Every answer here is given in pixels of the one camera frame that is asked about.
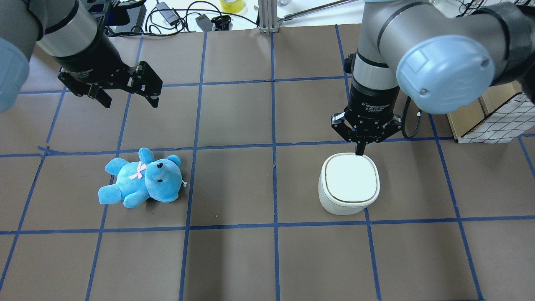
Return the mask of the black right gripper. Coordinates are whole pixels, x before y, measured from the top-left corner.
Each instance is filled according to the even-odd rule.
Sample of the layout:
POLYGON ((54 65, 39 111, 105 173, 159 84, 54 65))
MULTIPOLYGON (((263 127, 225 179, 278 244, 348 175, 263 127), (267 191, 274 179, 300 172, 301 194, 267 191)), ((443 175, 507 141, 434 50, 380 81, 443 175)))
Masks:
POLYGON ((344 141, 355 143, 356 156, 363 156, 368 144, 382 142, 401 131, 401 120, 393 112, 399 91, 399 87, 367 88, 353 80, 346 108, 332 115, 331 128, 344 141))

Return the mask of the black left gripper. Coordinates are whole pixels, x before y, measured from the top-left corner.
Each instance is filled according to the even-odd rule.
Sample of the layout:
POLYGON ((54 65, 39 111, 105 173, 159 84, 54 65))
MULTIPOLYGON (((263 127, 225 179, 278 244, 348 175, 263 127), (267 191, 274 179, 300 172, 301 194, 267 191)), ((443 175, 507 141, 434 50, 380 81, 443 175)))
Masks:
POLYGON ((153 108, 158 107, 163 85, 159 75, 145 61, 127 65, 102 31, 97 31, 88 46, 78 53, 54 54, 53 58, 61 66, 59 80, 73 94, 87 94, 110 108, 112 99, 105 89, 120 89, 141 95, 153 108))

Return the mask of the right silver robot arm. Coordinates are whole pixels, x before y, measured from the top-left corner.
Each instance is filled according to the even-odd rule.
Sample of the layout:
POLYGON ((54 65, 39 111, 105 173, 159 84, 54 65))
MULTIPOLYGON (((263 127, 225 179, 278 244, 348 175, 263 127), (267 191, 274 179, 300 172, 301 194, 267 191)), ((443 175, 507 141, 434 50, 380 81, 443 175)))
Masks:
POLYGON ((352 75, 332 128, 362 156, 403 128, 399 91, 429 114, 469 105, 487 88, 517 81, 534 97, 534 8, 502 2, 449 18, 428 0, 366 0, 352 75))

